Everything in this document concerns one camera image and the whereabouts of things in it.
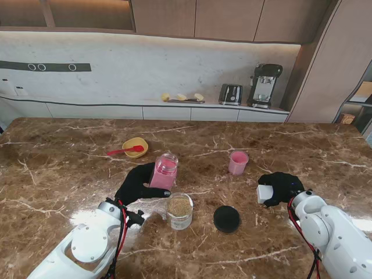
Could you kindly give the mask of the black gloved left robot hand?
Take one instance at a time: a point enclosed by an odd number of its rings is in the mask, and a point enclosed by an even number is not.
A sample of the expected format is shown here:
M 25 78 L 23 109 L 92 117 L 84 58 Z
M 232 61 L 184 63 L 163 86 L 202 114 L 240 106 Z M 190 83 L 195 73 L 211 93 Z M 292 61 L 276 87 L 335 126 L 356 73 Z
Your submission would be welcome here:
M 171 192 L 161 188 L 146 187 L 151 182 L 155 162 L 141 164 L 131 169 L 124 182 L 115 194 L 115 200 L 120 200 L 127 206 L 138 199 L 168 198 Z

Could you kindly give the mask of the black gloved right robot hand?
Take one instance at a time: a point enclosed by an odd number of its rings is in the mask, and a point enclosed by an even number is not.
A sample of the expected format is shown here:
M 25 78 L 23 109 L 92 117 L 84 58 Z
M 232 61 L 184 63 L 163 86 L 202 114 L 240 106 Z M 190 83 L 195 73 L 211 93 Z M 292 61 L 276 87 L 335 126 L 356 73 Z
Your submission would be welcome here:
M 303 184 L 297 176 L 279 171 L 262 175 L 258 179 L 258 184 L 273 187 L 271 198 L 263 202 L 267 207 L 277 206 L 281 202 L 288 203 L 291 198 L 305 191 Z

